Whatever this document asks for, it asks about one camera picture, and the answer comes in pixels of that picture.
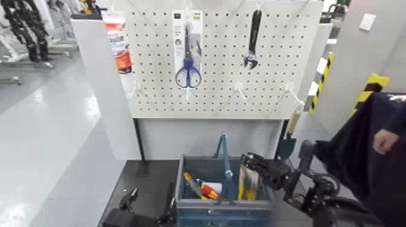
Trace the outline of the person's bare hand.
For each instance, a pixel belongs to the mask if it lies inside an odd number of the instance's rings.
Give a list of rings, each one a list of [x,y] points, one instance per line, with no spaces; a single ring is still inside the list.
[[[373,149],[379,154],[385,155],[397,143],[398,139],[399,135],[386,129],[381,129],[374,135]]]

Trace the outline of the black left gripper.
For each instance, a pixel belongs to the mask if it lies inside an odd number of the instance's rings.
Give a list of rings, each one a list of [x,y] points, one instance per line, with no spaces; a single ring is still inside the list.
[[[157,224],[176,223],[176,199],[173,197],[165,211],[153,218],[134,213],[133,203],[138,198],[138,189],[134,188],[122,197],[119,209],[112,209],[102,221],[102,227],[154,227]]]

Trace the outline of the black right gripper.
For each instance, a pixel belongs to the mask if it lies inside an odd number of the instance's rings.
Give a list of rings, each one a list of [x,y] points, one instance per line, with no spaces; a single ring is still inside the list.
[[[293,191],[300,177],[300,170],[278,159],[266,160],[253,152],[242,154],[240,163],[247,169],[257,172],[264,185],[277,191]]]

